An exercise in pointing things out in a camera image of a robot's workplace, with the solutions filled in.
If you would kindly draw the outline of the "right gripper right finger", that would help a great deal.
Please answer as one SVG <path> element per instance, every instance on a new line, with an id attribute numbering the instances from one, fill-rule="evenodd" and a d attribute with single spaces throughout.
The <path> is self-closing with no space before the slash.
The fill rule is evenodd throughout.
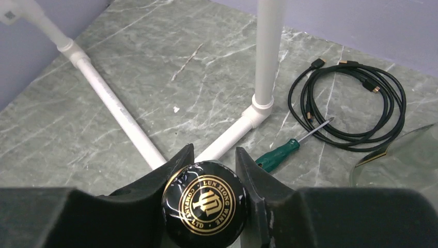
<path id="1" fill-rule="evenodd" d="M 247 188 L 242 247 L 437 247 L 437 213 L 409 189 L 293 190 L 242 147 L 236 173 Z"/>

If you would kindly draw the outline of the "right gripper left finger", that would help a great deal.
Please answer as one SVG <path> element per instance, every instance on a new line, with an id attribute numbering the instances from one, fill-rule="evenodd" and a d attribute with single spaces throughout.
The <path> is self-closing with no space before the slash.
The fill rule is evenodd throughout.
<path id="1" fill-rule="evenodd" d="M 109 195 L 77 188 L 1 188 L 1 247 L 160 247 L 165 185 L 193 161 L 194 146 L 187 144 Z"/>

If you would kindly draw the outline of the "clear square liquor bottle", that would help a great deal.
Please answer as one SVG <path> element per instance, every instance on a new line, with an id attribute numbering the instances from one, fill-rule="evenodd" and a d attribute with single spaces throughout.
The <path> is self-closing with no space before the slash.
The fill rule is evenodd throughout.
<path id="1" fill-rule="evenodd" d="M 229 247 L 248 216 L 247 190 L 228 166 L 217 160 L 184 166 L 162 195 L 165 229 L 178 247 Z"/>

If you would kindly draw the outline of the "tall clear glass bottle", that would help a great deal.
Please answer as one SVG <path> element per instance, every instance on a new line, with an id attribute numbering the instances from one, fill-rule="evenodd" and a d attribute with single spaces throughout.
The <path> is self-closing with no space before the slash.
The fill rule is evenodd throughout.
<path id="1" fill-rule="evenodd" d="M 410 188 L 437 194 L 437 123 L 397 138 L 363 157 L 350 172 L 353 187 Z"/>

